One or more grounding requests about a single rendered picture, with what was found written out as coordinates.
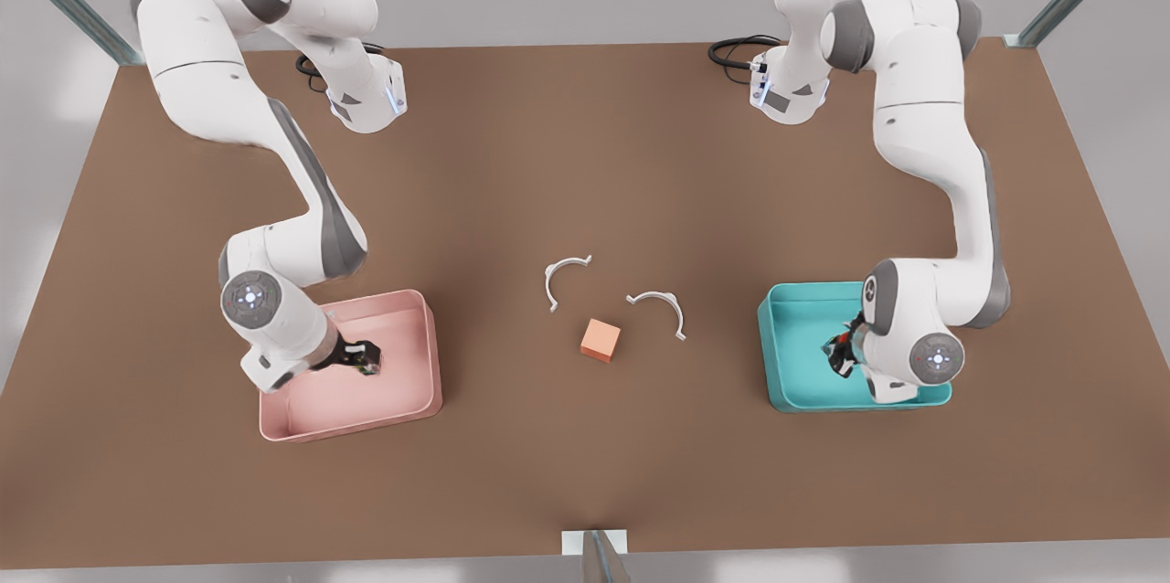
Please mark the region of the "pink storage box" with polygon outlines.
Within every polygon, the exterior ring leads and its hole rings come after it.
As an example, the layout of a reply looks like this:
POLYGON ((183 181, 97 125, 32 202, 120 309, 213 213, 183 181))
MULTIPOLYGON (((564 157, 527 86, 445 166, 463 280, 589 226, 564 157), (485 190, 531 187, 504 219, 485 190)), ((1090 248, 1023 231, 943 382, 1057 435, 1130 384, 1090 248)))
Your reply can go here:
POLYGON ((386 292, 323 308, 347 341, 369 339, 380 347, 380 371, 363 376, 347 366, 326 366, 261 395, 259 428, 264 439, 307 443, 425 419, 440 411, 435 324, 421 292, 386 292))

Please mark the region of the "blue storage box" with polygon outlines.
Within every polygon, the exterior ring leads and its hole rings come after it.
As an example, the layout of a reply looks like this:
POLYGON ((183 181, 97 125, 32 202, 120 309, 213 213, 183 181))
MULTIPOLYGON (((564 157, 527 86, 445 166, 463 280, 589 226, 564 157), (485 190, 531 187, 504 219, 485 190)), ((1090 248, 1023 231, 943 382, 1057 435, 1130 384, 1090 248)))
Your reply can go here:
POLYGON ((899 404, 878 404, 859 370, 849 378, 830 366, 824 342, 846 331, 862 309, 860 281, 773 286, 758 307, 760 350, 769 399, 787 413, 888 411, 941 407, 952 399, 952 384, 918 387, 899 404))

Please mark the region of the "orange cube block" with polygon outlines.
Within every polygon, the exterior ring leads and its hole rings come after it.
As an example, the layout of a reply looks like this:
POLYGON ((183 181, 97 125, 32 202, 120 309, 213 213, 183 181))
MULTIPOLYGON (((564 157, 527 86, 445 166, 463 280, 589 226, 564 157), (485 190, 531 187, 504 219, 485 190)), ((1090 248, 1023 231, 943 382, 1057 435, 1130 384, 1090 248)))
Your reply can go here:
POLYGON ((581 335, 580 352, 590 357, 610 363, 618 339, 620 338, 619 325, 590 318, 585 332, 581 335))

